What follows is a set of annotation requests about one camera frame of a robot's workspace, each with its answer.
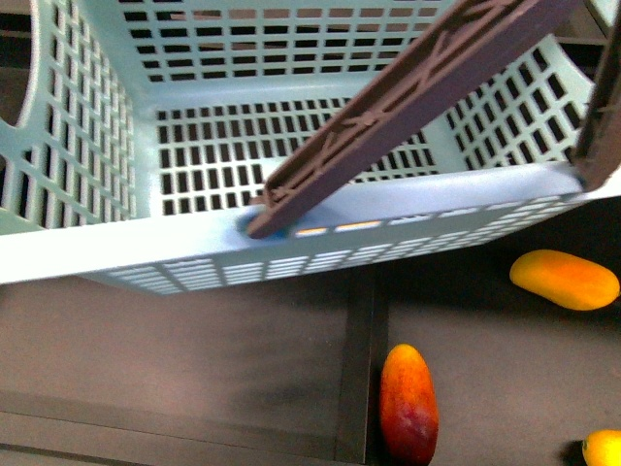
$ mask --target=yellow mango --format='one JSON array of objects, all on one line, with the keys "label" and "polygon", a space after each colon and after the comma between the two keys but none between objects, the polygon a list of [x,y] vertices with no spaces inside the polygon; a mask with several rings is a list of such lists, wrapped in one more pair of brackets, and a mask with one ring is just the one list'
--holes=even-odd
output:
[{"label": "yellow mango", "polygon": [[509,277],[516,285],[574,311],[593,311],[619,296],[619,280],[606,267],[557,250],[522,255]]}]

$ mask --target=crate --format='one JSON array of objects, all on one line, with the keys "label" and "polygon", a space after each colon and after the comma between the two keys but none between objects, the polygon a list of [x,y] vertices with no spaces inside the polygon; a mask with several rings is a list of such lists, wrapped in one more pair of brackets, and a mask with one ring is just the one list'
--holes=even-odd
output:
[{"label": "crate", "polygon": [[610,27],[614,22],[614,16],[619,8],[618,0],[591,0],[596,16],[602,22],[603,27]]},{"label": "crate", "polygon": [[247,237],[283,158],[451,3],[33,3],[26,102],[0,121],[0,283],[279,279],[481,245],[618,195],[582,193],[567,161],[592,83],[549,36],[288,230]]}]

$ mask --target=light blue basket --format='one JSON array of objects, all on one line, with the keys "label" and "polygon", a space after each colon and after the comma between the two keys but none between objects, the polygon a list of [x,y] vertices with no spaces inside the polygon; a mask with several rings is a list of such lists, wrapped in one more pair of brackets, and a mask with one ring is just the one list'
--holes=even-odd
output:
[{"label": "light blue basket", "polygon": [[614,16],[619,8],[619,0],[590,0],[599,19],[604,26],[610,27],[614,22]]},{"label": "light blue basket", "polygon": [[247,237],[282,159],[451,3],[35,2],[26,103],[0,121],[0,283],[249,283],[481,245],[619,195],[581,193],[567,153],[592,84],[547,37],[288,231]]}]

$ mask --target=dark gray floor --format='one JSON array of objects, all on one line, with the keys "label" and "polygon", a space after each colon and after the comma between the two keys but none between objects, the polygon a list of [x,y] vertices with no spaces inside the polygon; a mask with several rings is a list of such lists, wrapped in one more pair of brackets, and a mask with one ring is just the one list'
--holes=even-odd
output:
[{"label": "dark gray floor", "polygon": [[[574,313],[507,277],[537,248],[621,275],[620,214],[618,199],[601,201],[484,247],[383,266],[390,345],[418,347],[434,376],[434,464],[582,464],[572,442],[621,426],[618,303]],[[349,278],[171,297],[71,278],[4,286],[0,400],[31,415],[328,457]]]}]

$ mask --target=mango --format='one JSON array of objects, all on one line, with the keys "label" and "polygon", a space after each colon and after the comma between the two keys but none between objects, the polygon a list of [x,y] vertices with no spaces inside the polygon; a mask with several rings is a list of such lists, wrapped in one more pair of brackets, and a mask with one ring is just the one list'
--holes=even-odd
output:
[{"label": "mango", "polygon": [[582,442],[582,456],[588,466],[619,466],[621,430],[603,429],[591,432]]},{"label": "mango", "polygon": [[384,362],[379,421],[387,450],[399,464],[430,463],[438,440],[436,393],[425,360],[410,345],[396,346]]},{"label": "mango", "polygon": [[557,250],[522,255],[509,277],[516,285],[574,311],[593,311],[619,296],[619,280],[606,267]]}]

